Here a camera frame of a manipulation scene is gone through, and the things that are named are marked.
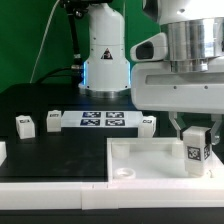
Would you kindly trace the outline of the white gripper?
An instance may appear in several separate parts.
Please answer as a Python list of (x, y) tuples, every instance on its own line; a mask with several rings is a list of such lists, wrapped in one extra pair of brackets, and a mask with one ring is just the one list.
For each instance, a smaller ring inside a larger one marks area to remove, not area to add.
[(139, 110), (168, 111), (177, 138), (186, 127), (178, 112), (212, 114), (211, 144), (220, 142), (224, 114), (224, 61), (206, 72), (173, 73), (167, 62), (138, 63), (132, 69), (131, 97)]

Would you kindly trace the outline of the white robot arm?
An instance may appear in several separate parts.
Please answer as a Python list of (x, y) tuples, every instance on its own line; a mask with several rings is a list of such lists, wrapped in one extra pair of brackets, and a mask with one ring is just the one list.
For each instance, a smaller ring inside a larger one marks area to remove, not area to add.
[(107, 4), (90, 14), (90, 56), (83, 91), (97, 97), (131, 89), (140, 110), (167, 111), (176, 128), (180, 112), (209, 114), (209, 137), (219, 142), (224, 124), (224, 0), (142, 0), (142, 10), (160, 32), (124, 56), (124, 19)]

